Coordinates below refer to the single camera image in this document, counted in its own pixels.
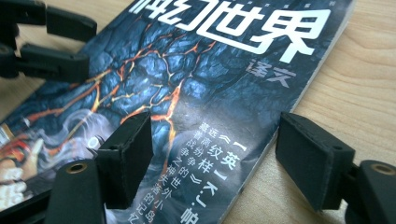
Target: cover illustration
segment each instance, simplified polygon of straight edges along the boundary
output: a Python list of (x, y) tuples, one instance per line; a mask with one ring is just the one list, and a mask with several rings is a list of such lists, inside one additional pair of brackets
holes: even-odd
[(48, 81), (1, 123), (0, 167), (14, 176), (0, 184), (20, 179), (23, 191), (0, 210), (50, 189), (59, 167), (149, 110), (154, 157), (131, 207), (107, 222), (221, 222), (352, 5), (134, 1), (81, 50), (90, 79)]

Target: book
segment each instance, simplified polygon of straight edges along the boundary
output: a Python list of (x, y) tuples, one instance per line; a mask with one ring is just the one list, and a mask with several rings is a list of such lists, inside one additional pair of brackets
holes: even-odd
[(85, 83), (47, 81), (1, 123), (0, 162), (26, 183), (14, 203), (150, 111), (154, 157), (131, 207), (106, 210), (107, 222), (221, 222), (353, 4), (134, 1), (81, 50), (91, 57)]

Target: book cover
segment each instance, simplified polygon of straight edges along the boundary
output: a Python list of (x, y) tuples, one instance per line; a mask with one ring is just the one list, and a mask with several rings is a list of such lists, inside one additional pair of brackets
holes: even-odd
[(108, 223), (219, 223), (319, 70), (351, 0), (137, 0), (80, 53), (83, 84), (46, 82), (0, 129), (21, 194), (50, 189), (124, 120), (150, 111), (154, 157), (133, 204)]

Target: wooden table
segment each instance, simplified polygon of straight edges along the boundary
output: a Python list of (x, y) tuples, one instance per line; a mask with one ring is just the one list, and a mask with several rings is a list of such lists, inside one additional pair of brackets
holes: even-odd
[[(101, 30), (131, 0), (47, 0), (98, 22)], [(19, 43), (77, 51), (83, 43), (21, 28)], [(18, 106), (41, 80), (0, 78), (0, 119)], [(393, 0), (358, 0), (344, 33), (297, 106), (295, 113), (355, 148), (355, 163), (396, 164), (396, 5)], [(315, 213), (296, 188), (272, 148), (247, 184), (225, 223), (343, 223), (339, 211)]]

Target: book title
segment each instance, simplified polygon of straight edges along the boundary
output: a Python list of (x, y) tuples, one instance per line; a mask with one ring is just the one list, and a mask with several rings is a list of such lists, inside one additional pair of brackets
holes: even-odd
[[(148, 16), (150, 19), (158, 18), (160, 22), (175, 25), (185, 31), (196, 29), (198, 35), (255, 54), (264, 54), (276, 38), (288, 36), (291, 43), (280, 58), (283, 63), (290, 63), (297, 52), (313, 54), (315, 49), (308, 47), (304, 40), (318, 38), (331, 13), (329, 9), (309, 10), (310, 4), (306, 4), (304, 8), (307, 10), (287, 10), (288, 5), (285, 5), (284, 9), (274, 10), (267, 16), (262, 14), (263, 7), (200, 0), (205, 3), (203, 10), (192, 21), (184, 23), (178, 16), (189, 13), (192, 9), (187, 2), (188, 0), (139, 0), (129, 12), (138, 14), (142, 10), (148, 10), (151, 11)], [(245, 37), (250, 25), (257, 21), (262, 23), (262, 35)]]

